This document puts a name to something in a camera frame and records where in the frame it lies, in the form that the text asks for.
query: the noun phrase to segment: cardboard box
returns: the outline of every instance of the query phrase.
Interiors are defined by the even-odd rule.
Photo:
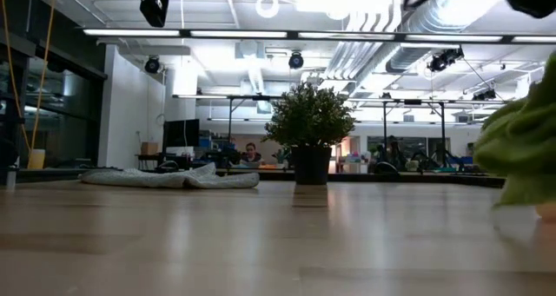
[[[142,142],[141,155],[156,155],[158,153],[158,143],[156,142]]]

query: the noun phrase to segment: yellow cup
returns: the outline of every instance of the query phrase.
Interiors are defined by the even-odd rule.
[[[28,169],[42,169],[44,168],[44,156],[46,151],[44,149],[33,149],[29,158]]]

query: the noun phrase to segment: gray blanket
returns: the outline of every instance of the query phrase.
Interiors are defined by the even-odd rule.
[[[259,174],[216,175],[214,163],[189,171],[169,174],[150,174],[137,169],[123,171],[91,170],[79,176],[83,183],[119,187],[169,188],[252,188],[259,184]]]

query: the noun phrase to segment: black monitor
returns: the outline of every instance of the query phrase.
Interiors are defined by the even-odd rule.
[[[199,127],[200,125],[198,119],[177,122],[165,122],[165,146],[167,148],[198,147]]]

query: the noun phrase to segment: green fabric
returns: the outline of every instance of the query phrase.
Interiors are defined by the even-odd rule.
[[[556,55],[529,95],[510,102],[483,125],[474,160],[508,177],[498,205],[556,201]]]

